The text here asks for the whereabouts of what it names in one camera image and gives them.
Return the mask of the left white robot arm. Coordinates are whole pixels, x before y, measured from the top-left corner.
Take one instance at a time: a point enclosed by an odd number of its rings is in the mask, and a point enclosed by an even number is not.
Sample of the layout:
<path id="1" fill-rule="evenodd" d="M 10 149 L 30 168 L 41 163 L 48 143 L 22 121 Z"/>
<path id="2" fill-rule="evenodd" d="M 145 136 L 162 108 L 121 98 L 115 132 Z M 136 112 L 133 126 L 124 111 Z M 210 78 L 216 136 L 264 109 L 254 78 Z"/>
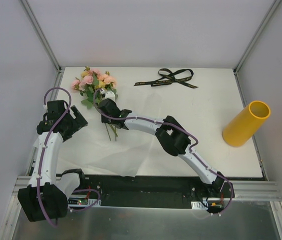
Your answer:
<path id="1" fill-rule="evenodd" d="M 57 180 L 56 167 L 61 145 L 88 122 L 76 106 L 64 100 L 48 101 L 46 106 L 47 112 L 36 127 L 38 159 L 27 187 L 17 194 L 30 222 L 65 217 L 70 195 L 84 193 L 87 185 L 82 169 L 65 170 Z"/>

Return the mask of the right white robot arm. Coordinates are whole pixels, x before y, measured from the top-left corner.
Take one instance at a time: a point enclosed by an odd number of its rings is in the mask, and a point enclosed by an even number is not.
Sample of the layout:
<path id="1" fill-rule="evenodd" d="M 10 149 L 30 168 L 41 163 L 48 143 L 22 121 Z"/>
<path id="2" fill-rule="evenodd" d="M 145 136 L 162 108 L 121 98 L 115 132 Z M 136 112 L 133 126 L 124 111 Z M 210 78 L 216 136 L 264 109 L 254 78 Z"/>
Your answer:
<path id="1" fill-rule="evenodd" d="M 128 109 L 120 110 L 111 99 L 102 100 L 97 105 L 103 123 L 112 124 L 118 129 L 141 131 L 157 138 L 163 150 L 171 156 L 181 158 L 197 173 L 206 185 L 206 193 L 219 196 L 226 178 L 211 167 L 195 150 L 198 140 L 188 133 L 172 116 L 150 118 L 135 114 Z"/>

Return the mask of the black ribbon gold lettering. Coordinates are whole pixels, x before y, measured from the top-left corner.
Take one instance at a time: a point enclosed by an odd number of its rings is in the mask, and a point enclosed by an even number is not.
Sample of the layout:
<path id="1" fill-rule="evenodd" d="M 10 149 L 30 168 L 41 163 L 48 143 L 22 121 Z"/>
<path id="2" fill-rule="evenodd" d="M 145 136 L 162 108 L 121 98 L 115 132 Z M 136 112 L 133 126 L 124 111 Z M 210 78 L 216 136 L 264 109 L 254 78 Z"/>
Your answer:
<path id="1" fill-rule="evenodd" d="M 183 74 L 185 72 L 189 73 L 189 75 L 187 77 L 176 78 L 176 75 Z M 179 69 L 175 72 L 172 72 L 168 68 L 161 68 L 161 69 L 158 70 L 158 75 L 160 75 L 161 77 L 157 80 L 136 82 L 134 84 L 134 86 L 135 87 L 137 87 L 137 86 L 160 87 L 160 86 L 168 86 L 168 85 L 171 85 L 173 83 L 178 83 L 178 84 L 181 84 L 181 85 L 188 87 L 188 88 L 191 88 L 191 89 L 198 88 L 197 86 L 188 83 L 188 81 L 190 81 L 194 76 L 193 70 L 191 70 L 189 68 Z"/>

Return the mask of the white wrapping paper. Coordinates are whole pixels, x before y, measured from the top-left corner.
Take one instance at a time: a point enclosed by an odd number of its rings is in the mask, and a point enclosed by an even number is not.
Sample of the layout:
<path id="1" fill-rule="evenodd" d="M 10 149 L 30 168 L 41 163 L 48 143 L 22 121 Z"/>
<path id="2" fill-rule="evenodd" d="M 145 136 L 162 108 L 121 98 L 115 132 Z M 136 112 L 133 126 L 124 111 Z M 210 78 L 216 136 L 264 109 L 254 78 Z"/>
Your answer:
<path id="1" fill-rule="evenodd" d="M 72 93 L 72 103 L 88 121 L 88 126 L 76 132 L 59 150 L 56 172 L 82 169 L 85 174 L 100 175 L 158 175 L 155 170 L 162 149 L 156 138 L 137 130 L 117 131 L 115 137 L 110 127 L 101 123 L 100 114 L 87 109 L 81 96 Z"/>

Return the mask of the pink yellow flower bouquet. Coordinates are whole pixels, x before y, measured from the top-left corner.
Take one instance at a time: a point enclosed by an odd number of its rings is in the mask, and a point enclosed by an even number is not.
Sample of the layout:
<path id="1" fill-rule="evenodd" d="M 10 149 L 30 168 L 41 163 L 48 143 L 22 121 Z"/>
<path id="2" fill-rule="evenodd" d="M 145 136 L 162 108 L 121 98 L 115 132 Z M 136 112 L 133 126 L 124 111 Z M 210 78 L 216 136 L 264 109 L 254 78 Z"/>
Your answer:
<path id="1" fill-rule="evenodd" d="M 116 89 L 116 78 L 110 75 L 109 71 L 102 73 L 96 68 L 85 66 L 80 77 L 75 77 L 71 84 L 71 90 L 80 94 L 83 99 L 81 104 L 87 109 L 92 109 L 94 103 L 99 104 L 101 99 L 100 90 L 111 90 L 118 98 Z"/>

